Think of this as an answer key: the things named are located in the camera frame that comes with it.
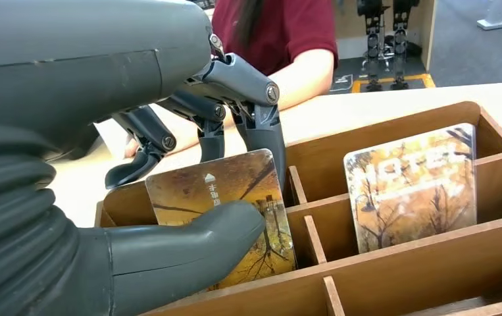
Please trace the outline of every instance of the red shirt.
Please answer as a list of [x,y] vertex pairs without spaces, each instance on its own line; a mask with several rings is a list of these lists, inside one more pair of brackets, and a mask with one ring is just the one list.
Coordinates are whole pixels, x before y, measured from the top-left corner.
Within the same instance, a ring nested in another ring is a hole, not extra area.
[[264,0],[248,49],[233,39],[241,1],[252,0],[216,0],[212,26],[226,53],[243,57],[267,76],[310,49],[330,50],[338,64],[332,0]]

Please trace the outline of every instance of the floor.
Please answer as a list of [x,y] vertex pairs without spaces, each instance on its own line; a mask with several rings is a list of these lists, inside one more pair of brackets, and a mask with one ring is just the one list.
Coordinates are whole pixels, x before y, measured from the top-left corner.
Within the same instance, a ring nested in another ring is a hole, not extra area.
[[[366,71],[362,68],[362,63],[364,58],[353,58],[353,59],[341,59],[338,63],[338,68],[334,71],[334,81],[332,83],[332,88],[327,94],[347,94],[351,93],[352,85],[357,80],[366,81]],[[379,63],[379,78],[393,78],[394,73],[392,71],[392,62],[389,63],[389,67],[386,68],[384,63]],[[425,66],[421,61],[420,57],[408,58],[407,75],[424,74]],[[383,90],[390,90],[390,84],[383,84]],[[422,84],[416,84],[415,82],[409,83],[412,89],[423,88]],[[361,91],[364,92],[366,84],[361,85]]]
[[502,82],[502,29],[484,31],[489,0],[438,0],[430,74],[437,87]]

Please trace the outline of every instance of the card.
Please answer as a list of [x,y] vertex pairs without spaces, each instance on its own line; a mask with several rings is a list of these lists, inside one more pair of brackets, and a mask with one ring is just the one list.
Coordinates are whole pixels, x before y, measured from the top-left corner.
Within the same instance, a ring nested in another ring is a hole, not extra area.
[[477,224],[474,136],[464,123],[344,157],[359,253]]
[[225,288],[296,269],[286,208],[272,152],[260,149],[168,171],[146,180],[160,225],[185,225],[229,201],[252,203],[266,228],[239,265],[209,290]]

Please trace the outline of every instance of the table surface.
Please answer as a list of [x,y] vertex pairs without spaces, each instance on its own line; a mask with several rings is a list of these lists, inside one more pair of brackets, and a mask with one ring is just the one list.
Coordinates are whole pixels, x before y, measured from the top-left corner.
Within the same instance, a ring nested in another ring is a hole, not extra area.
[[[326,95],[283,111],[280,116],[286,144],[294,144],[460,101],[477,102],[502,127],[502,84]],[[227,156],[245,151],[234,128],[225,134]],[[163,159],[151,174],[196,164],[200,153],[198,146],[175,153]],[[125,162],[114,159],[101,143],[82,159],[53,163],[57,176],[49,187],[55,191],[55,204],[77,226],[93,226],[96,203],[107,193],[105,173]]]

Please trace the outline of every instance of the wooden compartment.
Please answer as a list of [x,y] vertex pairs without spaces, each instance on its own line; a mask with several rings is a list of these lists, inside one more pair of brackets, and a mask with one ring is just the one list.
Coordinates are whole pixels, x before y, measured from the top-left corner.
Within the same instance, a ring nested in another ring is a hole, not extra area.
[[[358,255],[343,156],[461,122],[476,126],[479,224]],[[502,129],[477,104],[291,144],[288,166],[284,202],[299,269],[145,315],[425,316],[467,299],[479,305],[454,315],[502,315]],[[157,223],[142,182],[110,192],[98,212],[97,226]]]

